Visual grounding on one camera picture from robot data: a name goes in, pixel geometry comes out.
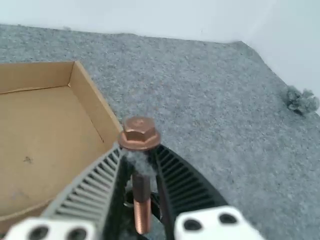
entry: copper bolt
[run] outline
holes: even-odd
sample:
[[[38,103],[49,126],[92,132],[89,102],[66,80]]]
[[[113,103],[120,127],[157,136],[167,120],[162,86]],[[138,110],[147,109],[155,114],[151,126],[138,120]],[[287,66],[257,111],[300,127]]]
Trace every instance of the copper bolt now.
[[[120,133],[119,145],[131,151],[147,151],[160,144],[161,136],[152,118],[134,116],[127,119]]]
[[[138,234],[151,229],[150,177],[134,172],[132,174],[134,225]]]

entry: ribbed gripper pad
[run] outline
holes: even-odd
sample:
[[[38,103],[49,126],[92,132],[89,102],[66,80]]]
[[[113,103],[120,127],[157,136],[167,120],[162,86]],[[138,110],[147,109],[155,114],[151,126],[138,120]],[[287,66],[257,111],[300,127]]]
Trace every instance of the ribbed gripper pad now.
[[[173,236],[170,226],[174,226],[179,214],[228,205],[211,183],[179,155],[163,145],[154,151],[153,165],[158,172],[160,206],[168,239]]]
[[[51,219],[77,219],[95,223],[98,230],[105,226],[116,188],[124,189],[119,181],[124,153],[115,144],[78,175],[42,213]]]

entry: carpet floor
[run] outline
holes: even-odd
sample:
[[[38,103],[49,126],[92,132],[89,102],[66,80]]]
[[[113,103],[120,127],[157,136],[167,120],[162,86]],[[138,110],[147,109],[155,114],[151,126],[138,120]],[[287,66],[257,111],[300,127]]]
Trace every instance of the carpet floor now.
[[[0,63],[80,60],[120,121],[155,118],[270,240],[318,240],[320,118],[287,109],[286,84],[230,44],[0,25]],[[164,239],[155,222],[150,239]]]

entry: screw hole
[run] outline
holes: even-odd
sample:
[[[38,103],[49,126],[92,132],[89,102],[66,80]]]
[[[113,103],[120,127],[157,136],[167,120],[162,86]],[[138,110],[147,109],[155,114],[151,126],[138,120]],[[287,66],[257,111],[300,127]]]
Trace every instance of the screw hole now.
[[[38,226],[34,228],[29,234],[29,240],[41,240],[44,239],[49,232],[47,226]]]
[[[219,219],[223,224],[235,224],[237,222],[237,219],[234,216],[227,213],[221,214]]]
[[[86,230],[83,228],[76,228],[68,234],[67,240],[85,240],[86,236]]]
[[[188,219],[184,222],[184,228],[189,231],[197,231],[202,228],[200,222],[194,219]]]

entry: cardboard box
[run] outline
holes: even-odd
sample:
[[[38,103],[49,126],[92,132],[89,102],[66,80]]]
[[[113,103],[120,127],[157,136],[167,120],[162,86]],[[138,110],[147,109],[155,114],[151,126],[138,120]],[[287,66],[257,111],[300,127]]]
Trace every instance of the cardboard box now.
[[[0,233],[39,215],[121,129],[80,62],[0,64]]]

